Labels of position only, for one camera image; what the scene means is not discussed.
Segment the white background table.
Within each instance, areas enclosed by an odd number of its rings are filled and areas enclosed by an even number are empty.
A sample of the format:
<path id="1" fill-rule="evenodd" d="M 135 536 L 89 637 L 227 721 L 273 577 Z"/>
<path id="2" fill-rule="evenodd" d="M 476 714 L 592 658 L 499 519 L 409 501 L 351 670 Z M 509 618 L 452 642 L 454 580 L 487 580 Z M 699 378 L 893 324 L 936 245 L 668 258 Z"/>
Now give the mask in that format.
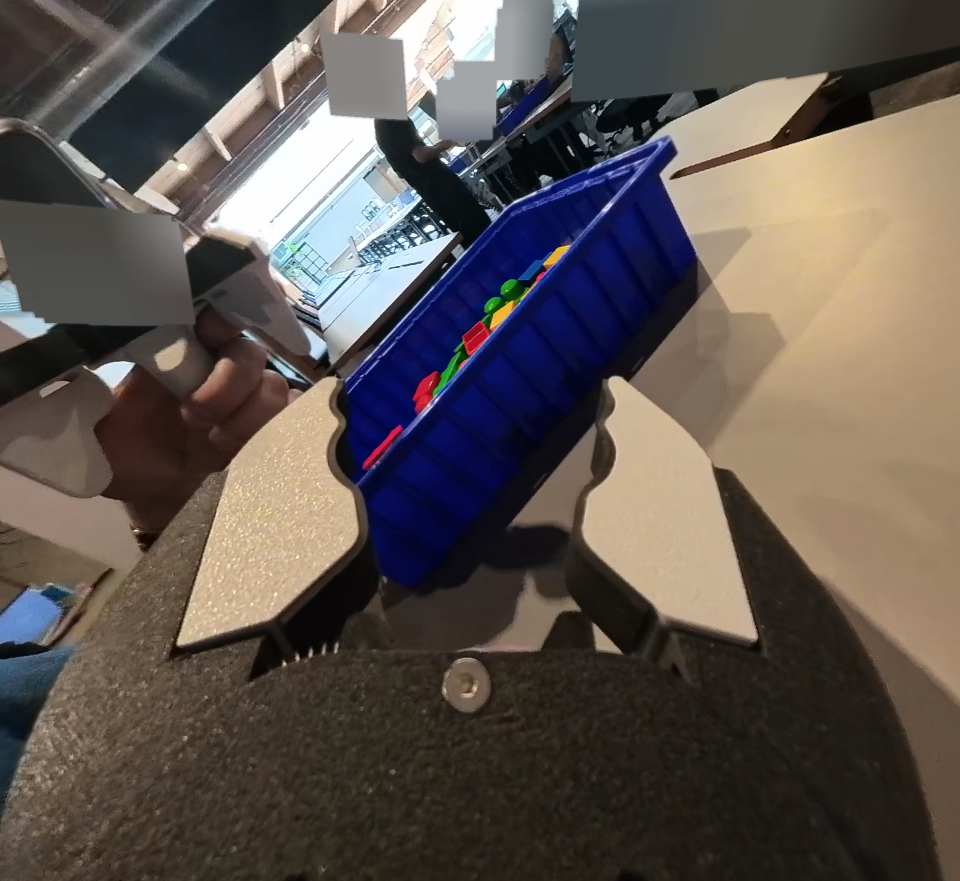
<path id="1" fill-rule="evenodd" d="M 321 338 L 330 368 L 336 370 L 361 351 L 460 245 L 460 234 L 447 234 L 392 254 L 354 272 L 318 308 Z"/>

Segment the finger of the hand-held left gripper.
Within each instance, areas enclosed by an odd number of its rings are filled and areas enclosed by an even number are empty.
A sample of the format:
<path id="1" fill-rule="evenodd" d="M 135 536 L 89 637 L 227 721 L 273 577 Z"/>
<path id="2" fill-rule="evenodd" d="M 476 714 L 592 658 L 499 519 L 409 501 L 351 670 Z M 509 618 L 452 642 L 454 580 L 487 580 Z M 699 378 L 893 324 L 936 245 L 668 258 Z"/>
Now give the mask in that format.
<path id="1" fill-rule="evenodd" d="M 185 263 L 196 312 L 212 308 L 234 327 L 265 336 L 283 355 L 309 357 L 309 337 L 259 239 L 213 230 L 186 248 Z"/>

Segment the person's left hand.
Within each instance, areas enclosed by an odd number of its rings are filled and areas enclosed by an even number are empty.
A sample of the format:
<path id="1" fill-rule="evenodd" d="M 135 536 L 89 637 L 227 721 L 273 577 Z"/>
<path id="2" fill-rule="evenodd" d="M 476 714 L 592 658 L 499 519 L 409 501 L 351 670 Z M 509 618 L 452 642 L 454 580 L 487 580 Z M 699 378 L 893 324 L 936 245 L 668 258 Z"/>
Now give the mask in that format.
<path id="1" fill-rule="evenodd" d="M 196 391 L 181 402 L 135 366 L 95 428 L 112 472 L 102 495 L 124 505 L 140 539 L 159 535 L 210 475 L 300 396 L 268 369 L 265 350 L 213 309 L 198 315 L 195 333 L 215 359 Z"/>

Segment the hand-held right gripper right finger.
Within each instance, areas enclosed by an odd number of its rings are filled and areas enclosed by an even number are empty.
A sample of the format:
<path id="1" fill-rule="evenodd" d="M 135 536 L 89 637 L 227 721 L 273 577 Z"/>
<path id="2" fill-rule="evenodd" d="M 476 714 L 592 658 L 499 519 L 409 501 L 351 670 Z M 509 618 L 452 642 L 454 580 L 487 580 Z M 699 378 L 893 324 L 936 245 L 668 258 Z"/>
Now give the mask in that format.
<path id="1" fill-rule="evenodd" d="M 590 469 L 566 580 L 618 652 L 659 656 L 673 635 L 755 647 L 717 472 L 700 443 L 615 376 L 601 388 Z"/>

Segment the blue plastic bin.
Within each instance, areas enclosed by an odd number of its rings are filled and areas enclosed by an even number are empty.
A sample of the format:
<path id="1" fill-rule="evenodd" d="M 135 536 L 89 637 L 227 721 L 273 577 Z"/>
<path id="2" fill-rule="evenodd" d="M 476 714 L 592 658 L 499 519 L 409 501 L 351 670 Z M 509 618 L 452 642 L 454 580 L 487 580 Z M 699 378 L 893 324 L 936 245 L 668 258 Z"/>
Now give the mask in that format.
<path id="1" fill-rule="evenodd" d="M 530 194 L 462 256 L 498 234 L 568 244 L 365 476 L 351 454 L 388 581 L 416 587 L 445 564 L 687 279 L 695 251 L 663 180 L 676 155 L 661 138 Z"/>

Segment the person's blue jeans leg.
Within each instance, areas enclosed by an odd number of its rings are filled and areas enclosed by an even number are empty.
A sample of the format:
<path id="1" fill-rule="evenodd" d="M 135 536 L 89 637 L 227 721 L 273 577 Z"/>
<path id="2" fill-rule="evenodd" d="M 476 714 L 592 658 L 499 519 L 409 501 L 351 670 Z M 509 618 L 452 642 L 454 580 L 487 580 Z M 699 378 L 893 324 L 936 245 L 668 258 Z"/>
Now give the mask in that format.
<path id="1" fill-rule="evenodd" d="M 1 645 L 1 809 L 50 691 L 76 647 Z"/>

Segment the blue storage bin on desk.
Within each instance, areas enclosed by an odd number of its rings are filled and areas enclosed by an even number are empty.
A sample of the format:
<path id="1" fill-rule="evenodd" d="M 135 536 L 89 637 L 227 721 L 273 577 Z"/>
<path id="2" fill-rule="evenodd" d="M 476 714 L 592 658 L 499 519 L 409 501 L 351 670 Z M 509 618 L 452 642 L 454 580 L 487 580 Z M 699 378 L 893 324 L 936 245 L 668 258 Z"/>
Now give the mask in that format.
<path id="1" fill-rule="evenodd" d="M 507 137 L 537 107 L 545 102 L 559 87 L 562 80 L 551 81 L 547 76 L 526 87 L 522 94 L 498 108 L 498 119 L 494 126 L 497 137 Z"/>

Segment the pile of colourful mega blocks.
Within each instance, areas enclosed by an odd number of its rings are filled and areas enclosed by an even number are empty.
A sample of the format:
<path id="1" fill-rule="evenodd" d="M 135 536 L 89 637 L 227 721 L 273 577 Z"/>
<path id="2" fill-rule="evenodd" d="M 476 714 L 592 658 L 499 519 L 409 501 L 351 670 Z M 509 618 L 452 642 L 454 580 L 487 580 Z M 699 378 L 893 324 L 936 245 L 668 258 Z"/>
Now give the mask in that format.
<path id="1" fill-rule="evenodd" d="M 346 382 L 348 429 L 360 477 L 382 460 L 546 271 L 560 241 L 490 235 L 443 275 Z"/>

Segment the black hanging screen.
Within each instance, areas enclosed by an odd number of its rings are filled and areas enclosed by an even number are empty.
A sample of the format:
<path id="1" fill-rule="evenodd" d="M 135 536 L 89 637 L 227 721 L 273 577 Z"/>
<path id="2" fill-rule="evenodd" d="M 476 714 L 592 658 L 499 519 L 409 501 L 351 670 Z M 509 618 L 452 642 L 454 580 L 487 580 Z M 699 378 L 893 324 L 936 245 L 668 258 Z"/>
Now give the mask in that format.
<path id="1" fill-rule="evenodd" d="M 69 143 L 137 190 L 330 1 L 211 0 Z"/>

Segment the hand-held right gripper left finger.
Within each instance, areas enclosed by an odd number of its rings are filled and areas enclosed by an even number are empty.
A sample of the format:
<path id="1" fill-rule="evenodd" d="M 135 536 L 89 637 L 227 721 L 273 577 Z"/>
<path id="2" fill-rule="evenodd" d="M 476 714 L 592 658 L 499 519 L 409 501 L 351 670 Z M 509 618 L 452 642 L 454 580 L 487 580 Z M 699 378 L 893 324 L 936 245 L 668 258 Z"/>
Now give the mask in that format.
<path id="1" fill-rule="evenodd" d="M 264 637 L 281 656 L 327 647 L 374 593 L 364 499 L 338 460 L 345 383 L 315 383 L 226 472 L 175 647 Z"/>

